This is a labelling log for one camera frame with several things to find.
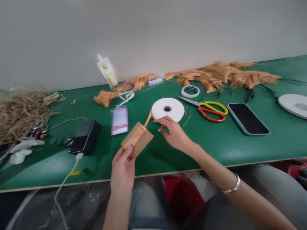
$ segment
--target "wooden block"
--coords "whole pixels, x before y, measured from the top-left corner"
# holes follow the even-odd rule
[[[128,136],[122,141],[121,145],[125,148],[133,146],[132,156],[136,158],[154,136],[144,128],[141,123],[137,123],[130,131]]]

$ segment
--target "phone with blurred screen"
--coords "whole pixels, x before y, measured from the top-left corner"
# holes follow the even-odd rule
[[[128,108],[124,105],[111,110],[112,127],[111,136],[117,136],[128,132]]]

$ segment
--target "white cable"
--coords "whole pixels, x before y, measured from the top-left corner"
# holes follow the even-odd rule
[[[70,171],[70,173],[66,176],[66,178],[65,178],[64,181],[63,181],[63,183],[61,184],[61,186],[59,187],[57,193],[56,193],[55,196],[54,196],[54,202],[55,202],[55,205],[56,205],[57,208],[59,209],[59,212],[60,212],[60,214],[61,214],[61,216],[62,216],[65,230],[68,230],[68,226],[67,226],[67,222],[66,222],[66,219],[65,219],[63,210],[61,209],[61,206],[60,206],[60,204],[59,204],[58,201],[57,201],[57,197],[58,197],[58,194],[59,194],[61,188],[62,188],[63,185],[65,184],[66,180],[68,179],[68,177],[70,176],[70,174],[71,174],[71,173],[75,170],[75,168],[77,167],[77,164],[78,164],[79,160],[82,158],[82,156],[83,156],[83,153],[78,153],[78,154],[77,154],[75,166],[74,166],[73,169]]]
[[[29,194],[25,197],[25,199],[23,200],[23,202],[21,203],[21,205],[19,206],[19,208],[17,209],[17,211],[15,212],[13,218],[11,219],[11,221],[9,222],[9,224],[6,226],[5,230],[12,230],[15,222],[18,218],[18,216],[20,215],[21,211],[26,207],[26,205],[30,202],[30,200],[35,196],[35,194],[38,192],[39,189],[37,190],[32,190],[29,192]]]
[[[125,104],[127,101],[129,101],[130,99],[132,99],[134,97],[134,93],[133,92],[123,92],[119,95],[119,97],[121,99],[123,99],[124,101],[122,103],[120,103],[119,105],[123,105]]]

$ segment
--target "black phone screen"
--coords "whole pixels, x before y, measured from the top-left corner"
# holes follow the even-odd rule
[[[240,120],[242,125],[251,134],[268,134],[270,131],[255,116],[255,114],[244,103],[229,104],[233,113]]]

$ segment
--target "smartphone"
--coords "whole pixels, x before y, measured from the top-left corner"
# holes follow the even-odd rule
[[[117,106],[111,110],[112,127],[111,136],[128,132],[128,108],[125,105]]]
[[[227,108],[245,134],[249,136],[271,134],[270,130],[245,103],[228,104]]]

